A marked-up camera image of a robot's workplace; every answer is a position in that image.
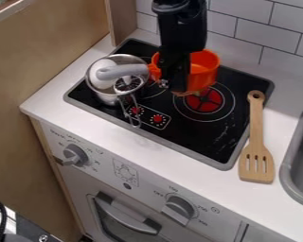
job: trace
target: toy stove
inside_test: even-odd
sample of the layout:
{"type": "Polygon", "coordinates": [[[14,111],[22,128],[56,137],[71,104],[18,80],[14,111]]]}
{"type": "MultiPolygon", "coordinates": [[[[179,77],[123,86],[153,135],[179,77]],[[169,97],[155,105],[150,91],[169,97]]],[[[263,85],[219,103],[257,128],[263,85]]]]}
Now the toy stove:
{"type": "MultiPolygon", "coordinates": [[[[157,47],[128,40],[115,54],[135,55],[150,63],[157,47]]],[[[65,94],[65,101],[125,129],[172,148],[202,163],[221,170],[232,168],[249,135],[247,94],[260,90],[266,99],[273,83],[224,66],[217,83],[198,95],[179,97],[149,81],[138,99],[139,107],[128,106],[138,114],[142,126],[135,129],[120,108],[110,108],[94,96],[84,79],[65,94]]]]}

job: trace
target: metal sink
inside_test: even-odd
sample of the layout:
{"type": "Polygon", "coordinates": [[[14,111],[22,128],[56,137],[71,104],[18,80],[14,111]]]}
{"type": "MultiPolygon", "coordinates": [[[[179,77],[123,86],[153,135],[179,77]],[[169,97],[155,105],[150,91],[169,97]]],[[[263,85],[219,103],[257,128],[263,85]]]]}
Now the metal sink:
{"type": "Polygon", "coordinates": [[[279,177],[285,191],[303,204],[303,113],[279,169],[279,177]]]}

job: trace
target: stove control panel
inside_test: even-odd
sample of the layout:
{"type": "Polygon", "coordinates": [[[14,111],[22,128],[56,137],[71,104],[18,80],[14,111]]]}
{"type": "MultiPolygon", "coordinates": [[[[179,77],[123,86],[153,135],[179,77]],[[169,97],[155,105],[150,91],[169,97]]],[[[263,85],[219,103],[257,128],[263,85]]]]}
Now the stove control panel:
{"type": "Polygon", "coordinates": [[[143,124],[157,130],[165,129],[171,120],[170,116],[143,105],[139,105],[138,108],[135,106],[129,107],[128,114],[135,120],[137,120],[136,116],[138,115],[143,124]]]}
{"type": "MultiPolygon", "coordinates": [[[[234,242],[241,219],[233,212],[124,159],[120,154],[59,128],[42,127],[52,154],[62,160],[61,164],[73,165],[204,237],[234,242]]],[[[61,172],[66,169],[63,165],[58,166],[61,172]]]]}

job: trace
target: white countertop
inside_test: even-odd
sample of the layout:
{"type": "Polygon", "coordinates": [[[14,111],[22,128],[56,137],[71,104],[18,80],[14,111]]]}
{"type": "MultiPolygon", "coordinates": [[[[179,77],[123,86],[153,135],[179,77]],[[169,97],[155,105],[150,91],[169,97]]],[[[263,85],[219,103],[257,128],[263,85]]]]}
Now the white countertop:
{"type": "MultiPolygon", "coordinates": [[[[159,36],[143,30],[137,30],[131,37],[159,44],[159,36]]],[[[275,159],[276,179],[271,185],[244,182],[238,177],[237,165],[229,171],[214,169],[63,101],[62,96],[84,76],[87,67],[113,50],[111,38],[106,36],[23,103],[21,110],[121,154],[127,160],[277,233],[303,242],[303,205],[286,194],[278,177],[279,167],[303,111],[303,78],[222,56],[223,65],[268,78],[276,85],[264,110],[265,145],[275,159]]]]}

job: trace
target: orange saucepan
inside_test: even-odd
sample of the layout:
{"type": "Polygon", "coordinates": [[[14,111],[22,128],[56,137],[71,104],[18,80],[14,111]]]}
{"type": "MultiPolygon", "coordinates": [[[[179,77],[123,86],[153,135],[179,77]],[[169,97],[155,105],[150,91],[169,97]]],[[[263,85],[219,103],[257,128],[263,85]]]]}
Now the orange saucepan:
{"type": "MultiPolygon", "coordinates": [[[[199,92],[215,84],[220,59],[218,55],[209,51],[203,50],[200,52],[193,52],[191,55],[191,69],[187,81],[187,91],[181,95],[188,95],[199,92]]],[[[159,60],[159,53],[157,52],[152,56],[149,70],[151,78],[159,82],[161,78],[161,70],[157,67],[159,60]]]]}

